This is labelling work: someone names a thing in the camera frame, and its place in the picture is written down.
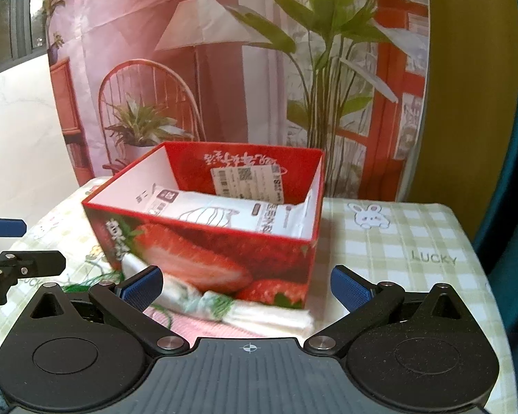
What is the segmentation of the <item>white knotted cloth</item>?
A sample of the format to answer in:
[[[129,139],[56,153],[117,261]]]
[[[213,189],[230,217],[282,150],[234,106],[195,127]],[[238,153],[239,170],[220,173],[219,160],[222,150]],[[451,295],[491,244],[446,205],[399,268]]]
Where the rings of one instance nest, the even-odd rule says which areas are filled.
[[[154,304],[203,321],[224,323],[259,336],[305,336],[313,332],[308,310],[272,307],[196,287],[171,275],[163,276],[163,290]]]

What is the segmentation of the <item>white tissue pack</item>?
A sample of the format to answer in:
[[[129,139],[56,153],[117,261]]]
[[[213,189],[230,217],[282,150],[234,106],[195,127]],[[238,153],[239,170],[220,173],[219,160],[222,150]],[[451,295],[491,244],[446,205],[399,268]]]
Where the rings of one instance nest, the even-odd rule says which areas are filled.
[[[274,204],[160,187],[145,212],[185,223],[298,238],[306,224],[310,201],[308,195],[297,205]]]

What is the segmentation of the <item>red strawberry cardboard box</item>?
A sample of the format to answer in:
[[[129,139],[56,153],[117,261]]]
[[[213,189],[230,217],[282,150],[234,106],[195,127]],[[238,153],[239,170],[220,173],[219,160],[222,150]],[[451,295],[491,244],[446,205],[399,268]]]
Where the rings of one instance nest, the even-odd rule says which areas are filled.
[[[165,142],[110,178],[83,203],[108,262],[130,256],[201,292],[265,305],[304,307],[323,203],[320,150],[211,142]],[[311,201],[302,236],[209,227],[145,212],[158,188],[297,205]]]

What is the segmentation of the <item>printed living room backdrop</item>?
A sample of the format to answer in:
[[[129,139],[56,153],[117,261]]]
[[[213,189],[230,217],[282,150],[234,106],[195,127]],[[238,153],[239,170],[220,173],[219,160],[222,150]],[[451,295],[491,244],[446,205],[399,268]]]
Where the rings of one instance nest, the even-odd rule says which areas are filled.
[[[331,197],[409,191],[430,0],[44,0],[43,16],[79,183],[188,140],[322,150]]]

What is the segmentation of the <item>green checked tablecloth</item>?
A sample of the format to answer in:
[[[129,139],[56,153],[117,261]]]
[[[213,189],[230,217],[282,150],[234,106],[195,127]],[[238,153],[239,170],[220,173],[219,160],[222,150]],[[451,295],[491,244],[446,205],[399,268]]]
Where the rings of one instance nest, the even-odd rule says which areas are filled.
[[[90,284],[108,275],[110,266],[89,226],[82,201],[105,183],[95,178],[34,223],[20,240],[0,241],[1,250],[52,249],[67,260],[56,278],[62,285]],[[512,354],[486,274],[453,211],[439,204],[384,203],[387,228],[358,226],[353,202],[326,199],[323,204],[316,264],[306,308],[321,330],[343,317],[345,309],[330,294],[335,265],[345,265],[372,281],[389,280],[408,292],[427,292],[438,282],[451,284],[494,348],[500,374],[486,404],[491,413],[518,412]]]

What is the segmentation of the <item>pink ribbed towel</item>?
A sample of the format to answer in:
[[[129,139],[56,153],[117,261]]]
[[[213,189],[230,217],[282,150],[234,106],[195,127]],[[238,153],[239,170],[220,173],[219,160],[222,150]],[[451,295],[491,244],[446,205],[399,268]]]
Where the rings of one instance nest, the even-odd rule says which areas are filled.
[[[156,323],[170,329],[174,333],[185,337],[192,346],[199,337],[227,337],[227,338],[274,338],[274,337],[295,337],[300,344],[305,337],[297,333],[289,333],[267,327],[258,332],[234,327],[225,323],[203,321],[179,313],[174,313],[166,308],[152,306],[144,311],[144,314],[153,319]]]

